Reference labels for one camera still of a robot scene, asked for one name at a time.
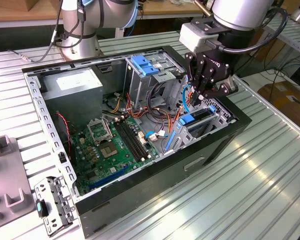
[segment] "metal plate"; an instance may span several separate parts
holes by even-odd
[[[0,156],[0,227],[35,210],[17,140],[11,137],[3,149],[10,152]]]
[[[171,45],[165,32],[100,41],[105,54]],[[46,48],[27,49],[42,56]],[[61,61],[53,48],[47,61]],[[0,52],[0,135],[17,138],[31,189],[58,176],[20,69],[29,65]],[[229,98],[252,123],[206,168],[168,189],[89,239],[297,239],[300,235],[300,129],[240,80]],[[0,239],[49,239],[36,212],[0,228]],[[52,239],[83,240],[77,219]]]

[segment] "metal bracket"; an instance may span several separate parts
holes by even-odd
[[[69,227],[74,221],[75,207],[65,180],[60,177],[47,177],[34,186],[38,198],[36,203],[39,217],[43,218],[49,237]]]

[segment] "red wire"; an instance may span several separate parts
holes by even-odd
[[[69,154],[70,154],[70,133],[69,133],[69,127],[68,127],[68,123],[66,121],[66,119],[64,118],[64,116],[62,116],[60,113],[56,113],[60,118],[62,118],[64,124],[65,124],[65,127],[66,127],[66,133],[68,135],[68,145],[69,145]]]

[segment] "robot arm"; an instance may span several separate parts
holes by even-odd
[[[208,17],[183,24],[179,40],[192,51],[185,54],[185,59],[193,91],[191,104],[195,106],[203,98],[236,92],[238,87],[231,75],[240,54],[257,50],[275,39],[286,26],[288,14],[279,7],[270,10],[282,14],[280,27],[271,37],[248,47],[273,0],[215,0],[213,14],[198,0],[194,2]]]
[[[137,15],[138,0],[63,0],[63,56],[70,60],[97,56],[96,29],[129,28]]]

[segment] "cardboard box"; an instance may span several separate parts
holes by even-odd
[[[259,89],[258,94],[269,99],[272,84]],[[274,84],[271,104],[300,127],[300,89],[288,81]]]
[[[0,7],[28,12],[39,0],[0,0]]]

